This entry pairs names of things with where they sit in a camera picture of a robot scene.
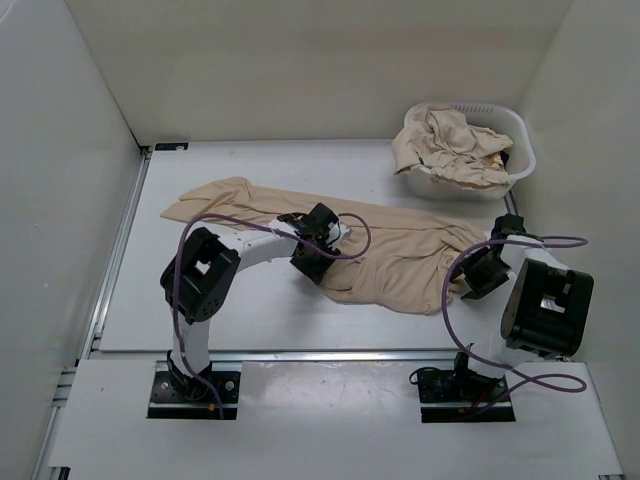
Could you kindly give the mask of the beige trousers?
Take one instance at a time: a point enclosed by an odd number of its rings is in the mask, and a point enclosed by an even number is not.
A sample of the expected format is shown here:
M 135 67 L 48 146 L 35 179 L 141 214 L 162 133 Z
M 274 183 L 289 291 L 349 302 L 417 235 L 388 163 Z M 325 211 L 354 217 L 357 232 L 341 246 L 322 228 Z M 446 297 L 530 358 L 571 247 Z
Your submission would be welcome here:
M 203 213 L 256 224 L 280 214 L 307 213 L 323 203 L 346 214 L 352 233 L 340 247 L 321 288 L 341 303 L 378 304 L 399 313 L 433 314 L 451 263 L 485 233 L 459 219 L 430 212 L 257 186 L 243 177 L 210 182 L 182 194 L 162 217 L 185 223 Z

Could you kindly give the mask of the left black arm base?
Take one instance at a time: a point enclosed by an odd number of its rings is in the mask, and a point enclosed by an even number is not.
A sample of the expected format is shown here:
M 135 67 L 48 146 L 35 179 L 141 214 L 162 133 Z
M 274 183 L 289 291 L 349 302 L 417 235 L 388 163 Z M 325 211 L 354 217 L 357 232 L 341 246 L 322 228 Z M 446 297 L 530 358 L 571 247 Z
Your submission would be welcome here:
M 165 363 L 157 364 L 147 417 L 163 420 L 235 420 L 238 414 L 241 371 L 209 368 L 203 375 L 217 391 L 220 402 L 216 401 L 211 390 L 199 380 L 180 382 Z

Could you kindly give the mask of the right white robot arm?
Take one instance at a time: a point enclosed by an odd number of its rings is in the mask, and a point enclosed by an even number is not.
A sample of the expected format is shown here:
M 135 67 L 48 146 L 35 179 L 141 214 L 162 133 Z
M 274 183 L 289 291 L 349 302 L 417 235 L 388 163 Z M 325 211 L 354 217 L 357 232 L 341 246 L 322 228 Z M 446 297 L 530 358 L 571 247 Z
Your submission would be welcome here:
M 454 261 L 443 285 L 462 279 L 466 299 L 481 300 L 510 286 L 497 334 L 472 343 L 456 355 L 449 387 L 470 400 L 497 388 L 502 377 L 525 362 L 574 356 L 582 343 L 594 279 L 551 255 L 560 237 L 526 231 L 524 218 L 505 214 L 495 220 L 490 238 Z

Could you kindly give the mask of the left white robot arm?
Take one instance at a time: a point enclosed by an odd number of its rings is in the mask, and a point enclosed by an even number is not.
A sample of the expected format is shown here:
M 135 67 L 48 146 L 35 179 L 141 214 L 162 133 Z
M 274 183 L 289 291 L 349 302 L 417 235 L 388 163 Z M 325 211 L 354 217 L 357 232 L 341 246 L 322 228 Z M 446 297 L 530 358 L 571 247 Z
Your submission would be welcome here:
M 275 259 L 287 259 L 318 285 L 345 256 L 342 244 L 352 229 L 319 203 L 308 213 L 287 213 L 267 224 L 220 215 L 244 231 L 220 236 L 206 227 L 185 230 L 160 285 L 172 313 L 173 346 L 167 363 L 171 386 L 188 401 L 219 404 L 211 380 L 210 320 L 223 306 L 235 276 Z

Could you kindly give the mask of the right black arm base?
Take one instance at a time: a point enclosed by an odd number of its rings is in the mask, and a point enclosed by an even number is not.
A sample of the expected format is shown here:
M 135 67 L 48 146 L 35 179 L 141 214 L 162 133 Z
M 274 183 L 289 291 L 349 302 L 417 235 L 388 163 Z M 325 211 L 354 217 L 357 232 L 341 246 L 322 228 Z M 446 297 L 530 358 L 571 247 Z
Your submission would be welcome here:
M 422 423 L 505 423 L 516 420 L 504 378 L 479 375 L 458 352 L 453 367 L 420 367 L 409 375 L 418 390 Z

